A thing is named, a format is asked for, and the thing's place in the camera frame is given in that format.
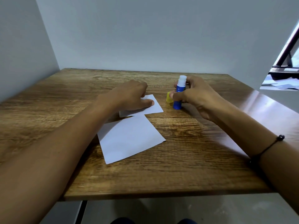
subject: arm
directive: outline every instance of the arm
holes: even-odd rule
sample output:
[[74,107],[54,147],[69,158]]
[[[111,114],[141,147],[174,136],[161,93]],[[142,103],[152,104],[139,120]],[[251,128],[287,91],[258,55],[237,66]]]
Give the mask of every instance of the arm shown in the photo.
[[[202,78],[188,76],[187,82],[190,88],[180,93],[173,91],[173,99],[194,105],[203,118],[222,128],[249,157],[275,141],[277,135],[223,99]],[[299,213],[299,150],[285,141],[277,142],[262,155],[259,164],[278,192]]]
[[152,105],[147,84],[130,81],[0,166],[0,223],[39,223],[63,193],[80,157],[108,117]]

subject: hand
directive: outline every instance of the hand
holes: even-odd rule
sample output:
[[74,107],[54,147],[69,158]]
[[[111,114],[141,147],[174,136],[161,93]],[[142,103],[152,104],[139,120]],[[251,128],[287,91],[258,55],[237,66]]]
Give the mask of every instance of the hand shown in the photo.
[[151,99],[141,100],[147,90],[146,82],[130,80],[108,92],[108,97],[118,103],[118,110],[137,110],[154,105]]
[[186,83],[186,89],[183,92],[173,90],[170,97],[174,101],[194,105],[204,119],[212,121],[211,111],[221,106],[220,104],[225,100],[201,77],[188,75]]

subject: black bracelet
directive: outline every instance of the black bracelet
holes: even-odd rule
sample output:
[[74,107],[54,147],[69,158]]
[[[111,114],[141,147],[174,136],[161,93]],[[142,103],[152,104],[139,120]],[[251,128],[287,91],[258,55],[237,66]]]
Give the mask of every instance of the black bracelet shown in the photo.
[[267,151],[269,148],[271,148],[276,142],[280,142],[280,141],[282,141],[283,139],[284,139],[284,135],[279,135],[279,136],[276,138],[276,140],[275,140],[269,147],[267,147],[267,148],[266,148],[264,151],[262,151],[261,153],[254,155],[254,156],[250,159],[249,163],[250,163],[251,165],[255,165],[255,166],[256,166],[256,165],[258,164],[258,162],[260,161],[260,158],[261,158],[262,154],[264,154],[264,152]]

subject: wooden table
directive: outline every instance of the wooden table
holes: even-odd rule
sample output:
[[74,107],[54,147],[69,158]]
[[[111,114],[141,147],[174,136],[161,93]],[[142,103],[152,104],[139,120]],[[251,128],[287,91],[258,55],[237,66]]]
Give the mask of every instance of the wooden table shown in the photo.
[[[270,192],[248,168],[247,156],[190,105],[166,103],[179,73],[64,69],[0,105],[0,163],[84,109],[120,83],[144,80],[163,113],[147,115],[166,139],[106,165],[97,137],[82,156],[65,200]],[[197,74],[225,99],[298,146],[299,114],[225,74]],[[115,114],[109,121],[118,120]]]

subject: glue stick tube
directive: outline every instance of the glue stick tube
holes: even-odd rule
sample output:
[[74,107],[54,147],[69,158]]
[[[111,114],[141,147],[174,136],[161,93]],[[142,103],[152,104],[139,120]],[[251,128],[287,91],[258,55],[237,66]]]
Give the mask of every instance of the glue stick tube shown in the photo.
[[[185,75],[180,75],[180,78],[178,79],[178,84],[176,86],[176,91],[177,92],[183,92],[186,88],[186,79],[187,76]],[[182,101],[174,101],[173,103],[173,108],[174,109],[181,109],[182,107]]]

